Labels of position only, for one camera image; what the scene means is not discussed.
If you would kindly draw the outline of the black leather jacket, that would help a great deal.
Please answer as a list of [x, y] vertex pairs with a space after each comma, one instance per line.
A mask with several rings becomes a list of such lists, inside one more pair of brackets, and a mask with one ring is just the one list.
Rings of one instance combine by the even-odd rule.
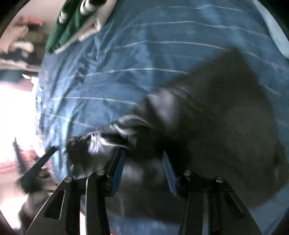
[[288, 182], [273, 107], [237, 49], [148, 94], [111, 124], [66, 143], [79, 178], [104, 167], [119, 147], [126, 161], [120, 188], [106, 201], [111, 214], [178, 222], [183, 203], [169, 190], [163, 153], [177, 173], [223, 176], [248, 208], [268, 201]]

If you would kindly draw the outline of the clothes rack with hanging clothes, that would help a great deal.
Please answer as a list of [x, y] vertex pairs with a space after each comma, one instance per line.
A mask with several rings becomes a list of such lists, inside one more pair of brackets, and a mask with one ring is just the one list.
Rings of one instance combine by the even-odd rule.
[[1, 82], [19, 83], [38, 75], [48, 34], [44, 21], [19, 16], [1, 36]]

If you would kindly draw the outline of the blue striped duvet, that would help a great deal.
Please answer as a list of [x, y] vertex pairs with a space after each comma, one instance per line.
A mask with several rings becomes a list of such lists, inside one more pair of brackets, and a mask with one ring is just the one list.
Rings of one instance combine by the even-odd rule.
[[[55, 179], [79, 178], [67, 154], [69, 138], [111, 124], [148, 94], [232, 49], [257, 74], [288, 162], [288, 59], [253, 1], [118, 1], [99, 32], [44, 56], [36, 132], [43, 149], [59, 147], [51, 160]], [[288, 182], [248, 210], [261, 234], [272, 234], [288, 211]], [[117, 234], [177, 234], [181, 214], [171, 223], [108, 212], [108, 221]]]

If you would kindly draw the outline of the light blue folded comforter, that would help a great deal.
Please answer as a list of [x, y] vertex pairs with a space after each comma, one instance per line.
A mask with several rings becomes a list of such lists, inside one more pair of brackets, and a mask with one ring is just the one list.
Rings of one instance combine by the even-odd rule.
[[282, 20], [273, 12], [269, 6], [263, 4], [262, 1], [253, 1], [257, 10], [261, 14], [269, 34], [276, 44], [282, 55], [288, 59], [288, 29]]

